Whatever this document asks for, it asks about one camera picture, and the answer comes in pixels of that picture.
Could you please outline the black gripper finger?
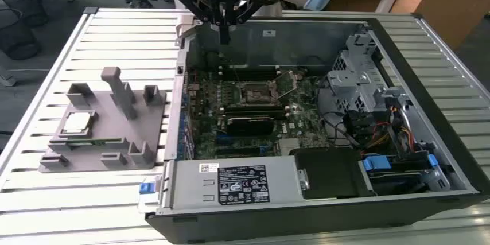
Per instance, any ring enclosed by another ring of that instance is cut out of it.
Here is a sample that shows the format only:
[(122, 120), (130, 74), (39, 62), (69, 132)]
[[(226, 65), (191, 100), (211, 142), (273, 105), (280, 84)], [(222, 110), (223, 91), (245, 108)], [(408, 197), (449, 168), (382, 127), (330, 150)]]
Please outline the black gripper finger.
[(250, 0), (235, 7), (237, 3), (237, 1), (226, 3), (226, 44), (231, 41), (231, 27), (246, 23), (261, 8), (277, 4), (278, 0)]
[(195, 17), (210, 23), (219, 33), (219, 42), (227, 44), (227, 24), (219, 0), (179, 0)]

